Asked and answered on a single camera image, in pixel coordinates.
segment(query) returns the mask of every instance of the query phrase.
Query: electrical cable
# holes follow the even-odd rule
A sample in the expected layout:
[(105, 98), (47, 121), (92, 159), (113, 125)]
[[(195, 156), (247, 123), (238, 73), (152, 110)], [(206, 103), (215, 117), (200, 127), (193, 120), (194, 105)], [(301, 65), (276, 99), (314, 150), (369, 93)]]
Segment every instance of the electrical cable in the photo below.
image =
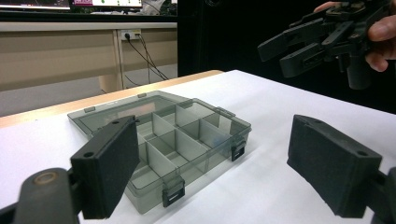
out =
[(143, 48), (146, 51), (146, 61), (148, 62), (148, 84), (151, 83), (151, 80), (149, 78), (149, 52), (148, 49), (146, 48), (146, 45), (142, 42)]
[(163, 79), (166, 79), (166, 80), (169, 79), (163, 72), (161, 72), (161, 71), (157, 68), (157, 65), (155, 65), (154, 61), (152, 60), (151, 56), (149, 55), (149, 52), (148, 52), (148, 49), (147, 49), (147, 46), (146, 46), (146, 41), (145, 41), (145, 39), (143, 38), (143, 36), (142, 36), (142, 35), (138, 35), (138, 36), (139, 36), (140, 42), (141, 42), (142, 45), (143, 45), (143, 48), (145, 48), (145, 50), (146, 50), (146, 53), (147, 53), (147, 55), (148, 55), (148, 57), (149, 57), (149, 60), (151, 61), (152, 66), (155, 68), (155, 70), (157, 70), (158, 73), (160, 73), (160, 75), (163, 77)]
[(132, 82), (132, 84), (136, 85), (136, 86), (143, 86), (142, 84), (137, 84), (135, 82), (133, 82), (130, 78), (128, 78), (127, 76), (125, 76), (130, 82)]
[[(134, 45), (131, 43), (131, 37), (129, 36), (129, 34), (125, 34), (125, 38), (128, 40), (129, 45), (131, 45), (131, 47), (136, 50), (136, 52), (146, 61), (148, 62), (152, 67), (155, 67), (152, 63), (149, 62), (149, 60), (146, 60), (146, 58), (139, 52), (139, 50), (137, 50)], [(163, 80), (169, 79), (168, 77), (166, 77), (160, 70), (158, 70), (161, 74), (163, 74), (163, 76), (161, 76), (160, 74), (158, 74), (156, 71), (154, 71), (152, 68), (150, 68), (150, 70), (157, 75), (158, 77), (162, 78)]]

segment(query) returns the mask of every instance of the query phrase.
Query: white table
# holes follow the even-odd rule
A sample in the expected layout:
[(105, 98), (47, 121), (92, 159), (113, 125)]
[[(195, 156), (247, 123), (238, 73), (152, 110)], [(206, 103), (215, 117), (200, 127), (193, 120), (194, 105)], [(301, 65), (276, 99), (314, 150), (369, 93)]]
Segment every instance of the white table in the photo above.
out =
[[(123, 196), (111, 218), (82, 223), (370, 223), (336, 217), (314, 189), (287, 164), (292, 117), (301, 114), (332, 125), (396, 165), (396, 116), (298, 90), (240, 71), (161, 89), (221, 106), (251, 123), (246, 154), (222, 163), (186, 187), (167, 208), (139, 215)], [(18, 200), (29, 175), (70, 168), (69, 158), (87, 140), (66, 114), (0, 129), (0, 207)]]

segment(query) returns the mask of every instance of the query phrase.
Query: box compartment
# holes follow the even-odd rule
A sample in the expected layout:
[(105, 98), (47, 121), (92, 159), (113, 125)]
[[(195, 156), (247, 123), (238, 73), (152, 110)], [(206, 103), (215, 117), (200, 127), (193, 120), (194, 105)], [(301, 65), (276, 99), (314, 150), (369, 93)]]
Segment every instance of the box compartment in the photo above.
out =
[(149, 92), (69, 114), (87, 137), (113, 119), (136, 115), (140, 163), (125, 194), (144, 214), (185, 195), (185, 186), (245, 152), (250, 124), (198, 99)]

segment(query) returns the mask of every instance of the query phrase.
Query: robotic hand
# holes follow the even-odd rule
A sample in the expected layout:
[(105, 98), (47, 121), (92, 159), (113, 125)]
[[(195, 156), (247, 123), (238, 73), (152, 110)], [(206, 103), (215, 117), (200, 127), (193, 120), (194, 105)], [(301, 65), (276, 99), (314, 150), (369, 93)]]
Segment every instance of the robotic hand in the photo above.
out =
[(379, 171), (382, 156), (319, 119), (294, 115), (288, 165), (339, 217), (396, 223), (396, 167)]
[(27, 178), (17, 203), (0, 209), (0, 223), (79, 223), (113, 213), (139, 160), (134, 116), (114, 120), (70, 159)]
[(389, 0), (344, 0), (335, 7), (302, 17), (290, 28), (258, 46), (263, 62), (304, 43), (304, 47), (280, 60), (284, 77), (295, 77), (323, 62), (337, 60), (347, 72), (349, 87), (362, 90), (370, 86), (370, 66), (365, 53), (372, 42), (367, 31), (376, 21), (389, 15)]

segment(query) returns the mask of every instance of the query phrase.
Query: computer monitor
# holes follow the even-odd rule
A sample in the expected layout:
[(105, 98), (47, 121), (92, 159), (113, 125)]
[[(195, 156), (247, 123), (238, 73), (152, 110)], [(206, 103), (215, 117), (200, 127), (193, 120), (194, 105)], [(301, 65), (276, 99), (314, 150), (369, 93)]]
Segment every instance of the computer monitor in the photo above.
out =
[(0, 0), (1, 10), (68, 11), (68, 0)]
[(141, 8), (142, 0), (70, 0), (70, 7)]

